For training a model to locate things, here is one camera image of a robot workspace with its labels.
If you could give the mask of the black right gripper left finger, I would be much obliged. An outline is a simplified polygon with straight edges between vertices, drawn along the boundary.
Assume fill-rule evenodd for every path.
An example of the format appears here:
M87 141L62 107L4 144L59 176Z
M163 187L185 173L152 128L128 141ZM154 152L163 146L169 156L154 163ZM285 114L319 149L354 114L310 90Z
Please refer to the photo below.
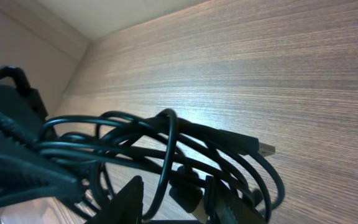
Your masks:
M144 183L141 176L137 175L85 224L141 224L143 196Z

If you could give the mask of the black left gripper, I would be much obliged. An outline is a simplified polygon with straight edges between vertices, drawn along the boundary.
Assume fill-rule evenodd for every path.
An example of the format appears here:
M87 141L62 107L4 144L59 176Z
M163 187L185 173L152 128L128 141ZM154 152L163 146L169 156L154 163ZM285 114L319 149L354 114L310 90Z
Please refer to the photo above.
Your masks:
M79 178L32 146L48 115L21 68L0 67L0 208L43 197L77 198Z

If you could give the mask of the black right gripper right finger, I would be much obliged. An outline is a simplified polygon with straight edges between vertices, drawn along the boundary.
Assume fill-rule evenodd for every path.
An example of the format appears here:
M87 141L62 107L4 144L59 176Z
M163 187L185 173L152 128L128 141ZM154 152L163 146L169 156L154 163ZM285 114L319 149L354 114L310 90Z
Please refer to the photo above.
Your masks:
M210 223L266 224L264 217L255 209L253 201L244 201L234 195L220 179L206 177L204 209Z

